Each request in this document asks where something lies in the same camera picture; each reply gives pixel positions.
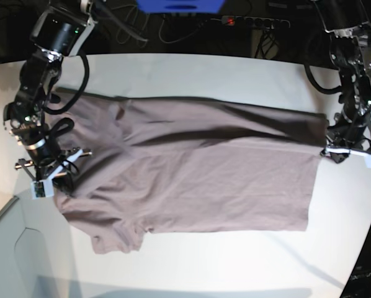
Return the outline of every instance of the power strip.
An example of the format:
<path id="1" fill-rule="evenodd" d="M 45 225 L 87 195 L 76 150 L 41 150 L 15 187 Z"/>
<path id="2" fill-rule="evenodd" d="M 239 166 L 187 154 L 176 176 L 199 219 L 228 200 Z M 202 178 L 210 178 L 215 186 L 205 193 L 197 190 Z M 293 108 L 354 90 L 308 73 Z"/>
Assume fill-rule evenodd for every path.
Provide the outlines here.
<path id="1" fill-rule="evenodd" d="M 221 23 L 227 26 L 240 26 L 254 29 L 289 29 L 288 20 L 269 19 L 260 17 L 222 16 Z"/>

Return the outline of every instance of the white table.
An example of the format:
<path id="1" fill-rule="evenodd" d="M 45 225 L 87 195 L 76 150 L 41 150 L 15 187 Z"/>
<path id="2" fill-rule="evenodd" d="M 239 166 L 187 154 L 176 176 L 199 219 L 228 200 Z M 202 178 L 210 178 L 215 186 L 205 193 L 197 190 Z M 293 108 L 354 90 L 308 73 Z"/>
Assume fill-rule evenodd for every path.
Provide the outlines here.
<path id="1" fill-rule="evenodd" d="M 106 96 L 212 97 L 324 112 L 329 119 L 341 110 L 336 96 L 317 94 L 303 67 L 290 63 L 167 54 L 89 56 L 89 63 L 87 92 Z M 0 72 L 8 67 L 12 66 L 0 66 Z M 327 88 L 339 84 L 335 71 L 314 72 Z M 66 59 L 58 85 L 78 88 L 82 77 L 81 60 Z M 21 174 L 17 187 L 28 183 L 28 177 Z M 20 197 L 26 227 L 45 237 L 50 262 L 47 275 L 55 278 L 63 297 L 69 291 L 73 293 L 70 297 L 79 293 L 94 297 L 110 291 L 119 291 L 118 297 L 132 297 L 132 290 L 124 289 L 137 289 L 148 290 L 133 291 L 137 297 L 144 297 L 143 293 L 162 297 L 162 292 L 152 291 L 160 290 L 199 292 L 190 294 L 195 298 L 336 298 L 371 223 L 371 169 L 358 156 L 341 165 L 323 160 L 306 232 L 147 235 L 141 250 L 128 255 L 95 255 L 89 237 L 70 227 L 51 200 L 32 201 L 28 191 Z"/>

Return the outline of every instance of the t-shirt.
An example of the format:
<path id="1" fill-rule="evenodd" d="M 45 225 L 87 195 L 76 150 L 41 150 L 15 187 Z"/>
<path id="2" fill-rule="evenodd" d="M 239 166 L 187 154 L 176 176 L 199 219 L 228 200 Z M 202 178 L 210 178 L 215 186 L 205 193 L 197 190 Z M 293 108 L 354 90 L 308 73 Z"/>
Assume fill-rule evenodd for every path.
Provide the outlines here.
<path id="1" fill-rule="evenodd" d="M 72 97 L 59 93 L 61 104 Z M 88 148 L 55 203 L 96 253 L 139 250 L 145 233 L 305 230 L 323 115 L 196 97 L 83 95 L 62 149 Z"/>

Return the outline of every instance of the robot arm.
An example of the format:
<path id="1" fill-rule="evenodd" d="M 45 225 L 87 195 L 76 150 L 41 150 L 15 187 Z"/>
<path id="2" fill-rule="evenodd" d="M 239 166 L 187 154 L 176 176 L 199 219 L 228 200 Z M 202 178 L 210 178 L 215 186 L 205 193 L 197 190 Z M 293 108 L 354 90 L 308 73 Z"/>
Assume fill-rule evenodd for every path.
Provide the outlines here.
<path id="1" fill-rule="evenodd" d="M 350 154 L 365 157 L 371 168 L 371 140 L 364 137 L 366 128 L 371 136 L 371 25 L 360 0 L 315 0 L 324 30 L 331 35 L 330 55 L 339 70 L 341 86 L 332 90 L 317 88 L 309 64 L 305 68 L 313 85 L 327 94 L 341 93 L 341 113 L 336 124 L 328 128 L 327 147 L 323 156 L 336 163 Z"/>
<path id="2" fill-rule="evenodd" d="M 50 197 L 53 186 L 71 193 L 73 162 L 91 152 L 74 148 L 61 150 L 57 138 L 74 127 L 69 118 L 61 119 L 52 128 L 45 123 L 45 113 L 61 114 L 67 111 L 85 90 L 89 65 L 80 48 L 96 24 L 89 1 L 52 1 L 41 15 L 31 33 L 37 51 L 23 65 L 20 89 L 14 102 L 4 110 L 4 124 L 9 133 L 24 146 L 31 160 L 19 160 L 15 169 L 23 168 L 32 178 L 34 198 Z M 65 56 L 80 54 L 84 67 L 84 81 L 72 100 L 60 110 L 52 110 L 49 102 L 58 102 L 51 93 L 61 74 Z M 34 168 L 35 175 L 29 167 Z"/>

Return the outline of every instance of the black cable bundle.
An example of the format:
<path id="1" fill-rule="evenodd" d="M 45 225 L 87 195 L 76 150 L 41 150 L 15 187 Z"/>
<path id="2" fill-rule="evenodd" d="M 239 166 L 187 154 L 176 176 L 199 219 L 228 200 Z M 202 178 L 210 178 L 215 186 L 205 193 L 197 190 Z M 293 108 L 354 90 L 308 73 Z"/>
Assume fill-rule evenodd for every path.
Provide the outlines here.
<path id="1" fill-rule="evenodd" d="M 86 89 L 87 82 L 89 81 L 89 75 L 90 75 L 90 69 L 89 69 L 89 62 L 87 61 L 86 54 L 83 51 L 79 51 L 79 56 L 82 59 L 82 63 L 84 65 L 85 74 L 84 78 L 82 80 L 81 87 L 79 87 L 78 91 L 74 94 L 73 98 L 67 104 L 58 110 L 52 110 L 48 107 L 44 107 L 43 110 L 50 114 L 50 115 L 60 115 L 62 113 L 68 112 L 68 110 L 71 109 L 71 107 L 77 102 L 77 100 L 81 97 L 82 93 Z"/>
<path id="2" fill-rule="evenodd" d="M 147 38 L 142 37 L 141 34 L 137 32 L 139 31 L 138 29 L 118 19 L 116 15 L 111 11 L 111 9 L 109 9 L 102 0 L 96 0 L 94 2 L 94 5 L 98 11 L 103 12 L 110 20 L 112 20 L 115 24 L 117 24 L 118 27 L 120 27 L 124 32 L 129 34 L 134 39 L 139 40 L 141 42 L 148 41 Z"/>
<path id="3" fill-rule="evenodd" d="M 54 124 L 54 126 L 51 128 L 51 130 L 46 133 L 45 131 L 45 114 L 41 113 L 41 126 L 40 126 L 40 133 L 43 135 L 43 139 L 45 140 L 45 144 L 47 146 L 47 150 L 50 152 L 53 160 L 63 167 L 63 169 L 66 171 L 66 176 L 63 176 L 62 178 L 56 178 L 53 181 L 53 184 L 63 192 L 67 194 L 71 194 L 74 191 L 74 179 L 73 175 L 79 174 L 78 167 L 67 160 L 65 157 L 63 157 L 60 154 L 56 154 L 54 150 L 52 150 L 52 143 L 57 142 L 57 138 L 64 135 L 65 133 L 70 132 L 74 128 L 74 121 L 70 118 L 62 118 L 57 123 Z"/>
<path id="4" fill-rule="evenodd" d="M 307 75 L 308 80 L 310 81 L 311 85 L 320 93 L 326 94 L 326 95 L 331 95 L 331 94 L 336 94 L 336 93 L 341 93 L 342 92 L 342 87 L 337 86 L 332 89 L 326 89 L 322 87 L 321 85 L 318 84 L 318 82 L 315 80 L 314 75 L 311 72 L 311 64 L 310 64 L 310 57 L 309 57 L 309 52 L 310 52 L 310 46 L 314 38 L 319 34 L 319 31 L 313 32 L 310 37 L 308 38 L 306 45 L 305 45 L 305 57 L 304 57 L 304 69 L 305 73 Z"/>
<path id="5" fill-rule="evenodd" d="M 268 49 L 266 51 L 264 51 L 264 48 L 268 45 L 269 45 Z M 272 50 L 274 45 L 278 46 L 278 43 L 275 39 L 275 35 L 273 34 L 272 31 L 264 30 L 262 32 L 259 44 L 257 45 L 257 49 L 256 49 L 256 52 L 254 54 L 254 57 L 257 58 L 259 53 L 261 53 L 262 58 L 267 59 L 267 55 Z"/>

